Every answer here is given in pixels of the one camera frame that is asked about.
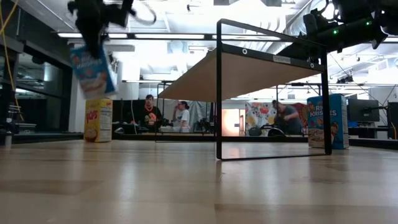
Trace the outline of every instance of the yellow cable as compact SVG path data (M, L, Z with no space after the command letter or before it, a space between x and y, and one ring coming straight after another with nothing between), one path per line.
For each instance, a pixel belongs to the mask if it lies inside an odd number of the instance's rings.
M394 128L394 137L395 137L395 140L397 140L397 130L396 130L396 127L394 126L394 124L391 122L391 125L392 125L392 127Z
M18 6L18 1L19 1L19 0L16 0L16 1L15 1L14 6L12 7L11 12L10 12L10 14L8 15L8 18L6 19L6 22L4 23L4 25L1 24L0 34L4 31L4 29L6 28L8 22L10 21L12 14L14 13L15 9L16 9L17 6Z
M0 4L0 20L1 20L0 34L2 34L2 39L3 39L3 42L4 42L4 51L6 53L6 63L7 63L7 68L8 68L8 75L10 76L11 87L12 87L12 90L14 92L15 103L17 105L17 109L18 109L18 112L19 112L19 116L21 117L21 120L25 121L24 118L21 115L21 109L19 108L19 103L18 103L17 96L16 96L16 89L15 89L15 86L14 86L14 80L12 79L12 75L11 75L12 73L11 73L11 68L10 68L10 61L9 61L9 58L8 58L6 34L5 34L5 31L4 31L4 29L7 26L7 23L9 22L9 20L10 20L11 16L13 15L15 9L17 8L18 1L19 0L15 1L14 7L12 7L11 12L10 12L10 14L8 15L8 17L6 19L6 22L4 22L3 19L2 19L2 7L1 7L1 4Z

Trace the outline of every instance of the light wood floor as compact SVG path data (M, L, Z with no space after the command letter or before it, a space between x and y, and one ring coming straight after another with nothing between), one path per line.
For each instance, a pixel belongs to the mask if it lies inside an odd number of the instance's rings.
M308 152L224 148L231 157ZM398 223L398 153L216 162L213 143L17 145L0 151L0 223Z

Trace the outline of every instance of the shelf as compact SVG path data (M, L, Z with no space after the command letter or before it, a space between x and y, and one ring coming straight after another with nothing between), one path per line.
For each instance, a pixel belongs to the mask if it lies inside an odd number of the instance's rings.
M222 99L324 72L324 66L222 44ZM216 49L166 88L159 98L216 101Z

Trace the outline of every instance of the fluorescent light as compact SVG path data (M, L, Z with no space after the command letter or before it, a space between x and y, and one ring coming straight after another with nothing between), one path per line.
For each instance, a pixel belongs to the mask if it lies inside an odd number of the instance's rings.
M222 40L280 40L279 37L271 37L268 35L221 35Z
M188 50L208 50L208 47L205 46L188 46Z
M126 80L128 83L161 83L159 80Z
M235 98L231 98L231 100L251 100L250 98L239 98L239 97L235 97Z
M136 34L138 39L204 39L202 34Z
M81 38L79 33L58 33L58 36L63 38Z
M127 34L109 34L109 38L126 39Z
M387 37L384 42L398 42L398 37Z

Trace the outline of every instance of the colorful poster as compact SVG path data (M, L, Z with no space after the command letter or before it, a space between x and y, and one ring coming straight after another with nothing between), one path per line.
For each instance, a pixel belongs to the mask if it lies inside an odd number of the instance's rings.
M276 109L272 103L246 102L246 135L251 128L261 128L266 124L274 124Z
M308 106L302 103L291 104L300 115L302 131L307 133L308 126ZM276 109L272 103L246 102L246 135L251 128L261 128L263 125L274 124Z

